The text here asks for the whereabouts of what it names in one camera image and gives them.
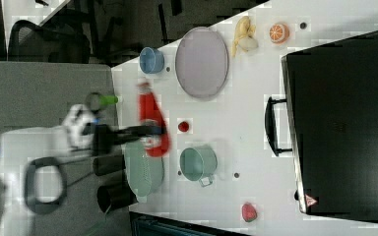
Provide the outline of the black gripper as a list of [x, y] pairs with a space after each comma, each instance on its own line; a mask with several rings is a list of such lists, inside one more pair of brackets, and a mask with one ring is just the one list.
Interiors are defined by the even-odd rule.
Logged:
[[[143, 125], [133, 126], [115, 131], [115, 134], [132, 136], [159, 136], [162, 134], [162, 127]], [[118, 136], [114, 139], [114, 133], [108, 125], [101, 124], [94, 127], [94, 137], [92, 142], [92, 155], [99, 156], [109, 154], [113, 145], [124, 145], [136, 142], [140, 137]]]

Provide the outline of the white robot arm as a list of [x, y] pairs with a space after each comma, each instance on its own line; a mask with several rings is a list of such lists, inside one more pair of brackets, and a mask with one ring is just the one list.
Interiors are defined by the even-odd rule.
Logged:
[[29, 236], [37, 215], [51, 214], [64, 204], [66, 165], [117, 157], [116, 146], [163, 133], [153, 121], [113, 130], [98, 123], [85, 104], [75, 104], [58, 126], [1, 134], [0, 181], [6, 190], [0, 236]]

